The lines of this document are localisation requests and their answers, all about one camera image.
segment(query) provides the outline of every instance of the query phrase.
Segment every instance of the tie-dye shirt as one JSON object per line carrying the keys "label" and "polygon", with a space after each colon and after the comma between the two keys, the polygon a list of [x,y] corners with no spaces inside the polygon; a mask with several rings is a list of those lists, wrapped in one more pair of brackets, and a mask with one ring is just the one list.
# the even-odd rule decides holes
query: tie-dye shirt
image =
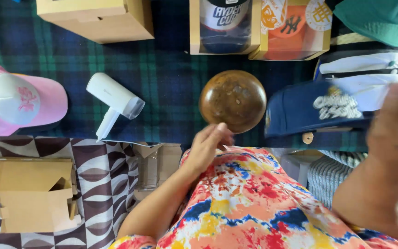
{"label": "tie-dye shirt", "polygon": [[343,223],[266,150],[231,147],[218,152],[163,238],[123,237],[111,248],[364,249],[398,248],[398,240]]}

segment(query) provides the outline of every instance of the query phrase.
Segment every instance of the table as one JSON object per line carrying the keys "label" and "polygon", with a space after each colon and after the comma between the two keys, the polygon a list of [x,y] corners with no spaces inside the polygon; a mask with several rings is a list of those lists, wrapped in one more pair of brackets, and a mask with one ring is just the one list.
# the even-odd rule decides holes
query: table
{"label": "table", "polygon": [[[311,80],[312,61],[249,61],[246,55],[189,55],[188,1],[153,0],[154,40],[99,45],[43,21],[34,0],[0,1],[0,65],[14,73],[51,78],[69,96],[69,111],[53,130],[34,136],[96,138],[108,106],[86,92],[96,72],[105,72],[146,101],[129,121],[120,116],[108,139],[191,143],[205,125],[199,94],[219,72],[239,69],[263,84],[267,97],[286,85]],[[237,135],[236,145],[325,150],[366,150],[364,133],[315,133],[312,144],[301,135],[265,140],[264,121]]]}

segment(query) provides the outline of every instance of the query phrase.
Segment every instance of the hand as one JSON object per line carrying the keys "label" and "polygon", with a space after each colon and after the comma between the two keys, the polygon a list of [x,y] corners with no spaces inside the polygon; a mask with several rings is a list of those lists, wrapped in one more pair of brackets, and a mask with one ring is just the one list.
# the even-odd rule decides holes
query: hand
{"label": "hand", "polygon": [[370,160],[398,170],[398,84],[391,84],[383,106],[373,120],[367,143]]}
{"label": "hand", "polygon": [[217,148],[225,151],[224,145],[233,144],[233,133],[225,123],[211,124],[196,134],[185,164],[193,167],[196,172],[203,173],[213,162]]}

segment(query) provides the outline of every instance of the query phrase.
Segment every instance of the cap embroidery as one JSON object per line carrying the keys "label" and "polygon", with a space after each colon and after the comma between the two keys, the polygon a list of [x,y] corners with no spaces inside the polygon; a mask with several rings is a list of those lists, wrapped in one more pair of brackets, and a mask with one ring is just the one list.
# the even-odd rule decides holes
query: cap embroidery
{"label": "cap embroidery", "polygon": [[36,95],[33,95],[33,93],[27,88],[27,87],[18,87],[18,93],[21,94],[21,105],[18,107],[18,110],[21,111],[24,109],[24,111],[33,111],[33,108],[35,107],[34,101],[37,101],[38,98]]}

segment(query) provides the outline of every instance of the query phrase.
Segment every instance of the pink and white trucker hat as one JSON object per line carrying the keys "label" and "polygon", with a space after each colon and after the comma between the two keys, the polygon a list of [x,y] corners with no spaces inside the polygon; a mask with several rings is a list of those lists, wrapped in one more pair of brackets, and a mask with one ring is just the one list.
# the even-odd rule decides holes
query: pink and white trucker hat
{"label": "pink and white trucker hat", "polygon": [[58,122],[67,109],[67,94],[58,82],[11,74],[0,66],[0,136]]}

